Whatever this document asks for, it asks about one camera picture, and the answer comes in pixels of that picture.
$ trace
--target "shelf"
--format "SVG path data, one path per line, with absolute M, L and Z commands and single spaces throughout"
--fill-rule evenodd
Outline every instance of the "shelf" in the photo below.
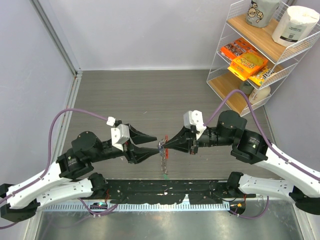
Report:
M 227 58 L 224 54 L 222 54 L 220 51 L 217 52 L 217 54 L 226 62 L 230 65 L 231 61 L 229 58 Z M 268 61 L 267 66 L 272 69 L 275 65 L 271 62 Z M 261 86 L 258 86 L 257 84 L 255 84 L 253 81 L 251 81 L 250 79 L 248 79 L 247 81 L 255 88 L 255 89 L 263 89 L 267 86 L 269 86 L 272 83 L 275 83 L 277 81 L 279 81 L 280 79 L 284 78 L 286 75 L 288 75 L 290 73 L 291 70 L 291 66 L 284 68 L 282 65 L 278 64 L 275 66 L 274 68 L 274 74 L 270 75 L 265 81 L 264 84 Z
M 221 99 L 225 99 L 232 90 L 239 89 L 242 82 L 243 81 L 236 77 L 232 72 L 227 72 L 221 76 L 209 80 L 208 84 Z M 226 104 L 230 109 L 238 114 L 241 114 L 243 109 L 247 106 L 247 102 L 239 93 L 233 94 L 226 101 Z
M 278 25 L 277 20 L 272 18 L 268 26 L 259 28 L 249 25 L 246 22 L 246 15 L 245 13 L 230 18 L 227 20 L 227 23 L 265 54 L 273 63 L 278 62 L 286 47 L 274 42 L 271 37 Z

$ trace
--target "toilet paper roll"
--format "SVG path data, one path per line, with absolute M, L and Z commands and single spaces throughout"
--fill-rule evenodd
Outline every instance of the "toilet paper roll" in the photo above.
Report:
M 306 38 L 319 21 L 320 14 L 304 6 L 290 6 L 275 28 L 272 39 L 288 47 Z

